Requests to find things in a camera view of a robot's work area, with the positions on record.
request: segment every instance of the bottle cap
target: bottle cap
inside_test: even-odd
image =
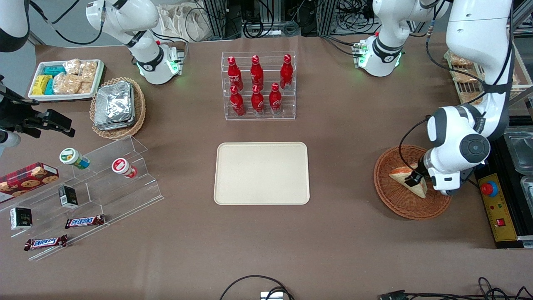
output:
[[[117,174],[124,174],[128,172],[128,169],[130,168],[130,163],[123,158],[115,159],[115,161],[113,161],[113,163],[111,164],[111,168]]]

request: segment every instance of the red coca-cola bottle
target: red coca-cola bottle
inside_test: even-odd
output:
[[[228,57],[228,77],[230,78],[231,85],[236,86],[239,89],[239,92],[243,90],[243,78],[240,74],[239,66],[235,63],[235,57]]]
[[[254,115],[256,117],[262,116],[265,111],[263,109],[263,95],[258,85],[252,86],[252,107],[254,108]]]
[[[246,107],[244,106],[243,97],[239,94],[239,90],[235,85],[230,87],[231,96],[231,107],[235,110],[237,116],[242,117],[246,114]]]
[[[290,63],[291,57],[285,54],[283,57],[283,66],[281,67],[281,80],[279,85],[282,90],[290,90],[293,87],[293,64]]]
[[[279,115],[281,113],[281,92],[279,91],[279,84],[272,83],[272,91],[269,95],[270,110],[273,115]]]
[[[252,85],[257,85],[259,90],[263,90],[263,68],[259,64],[259,56],[252,56],[252,68],[250,69],[250,75],[252,76]]]

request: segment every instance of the aluminum foil package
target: aluminum foil package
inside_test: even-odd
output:
[[[101,87],[96,94],[94,125],[100,130],[112,130],[135,124],[133,97],[133,86],[129,82]]]

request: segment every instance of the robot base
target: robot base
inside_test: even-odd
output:
[[[352,53],[354,55],[359,55],[358,57],[353,58],[353,62],[355,63],[356,68],[362,68],[370,75],[384,77],[392,73],[394,68],[398,66],[401,53],[396,56],[396,58],[390,56],[392,59],[390,62],[383,62],[372,48],[375,39],[376,36],[371,36],[366,40],[361,40],[359,44],[364,47],[364,49],[352,47]]]
[[[170,48],[165,44],[161,44],[160,47],[163,49],[163,60],[156,66],[154,71],[147,72],[137,64],[141,75],[151,84],[166,83],[172,77],[181,75],[183,71],[184,53],[177,53],[176,48]]]

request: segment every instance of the yellow control panel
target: yellow control panel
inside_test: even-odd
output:
[[[478,180],[490,228],[497,242],[516,241],[516,231],[503,197],[498,176],[494,173]]]

